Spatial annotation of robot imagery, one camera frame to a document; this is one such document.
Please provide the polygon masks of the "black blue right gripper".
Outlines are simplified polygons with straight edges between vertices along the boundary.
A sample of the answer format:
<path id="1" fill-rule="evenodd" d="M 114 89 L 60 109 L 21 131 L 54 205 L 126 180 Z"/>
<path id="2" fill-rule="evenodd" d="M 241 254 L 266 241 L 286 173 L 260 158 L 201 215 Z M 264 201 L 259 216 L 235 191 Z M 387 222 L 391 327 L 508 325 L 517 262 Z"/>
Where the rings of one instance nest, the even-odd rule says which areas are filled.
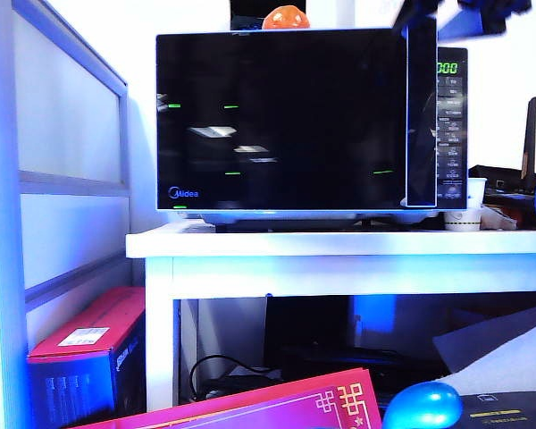
<path id="1" fill-rule="evenodd" d="M 512 14 L 532 9 L 531 0 L 457 1 L 458 12 L 438 30 L 439 41 L 457 41 L 502 35 Z M 391 26 L 394 32 L 419 29 L 436 24 L 437 0 L 405 0 Z"/>

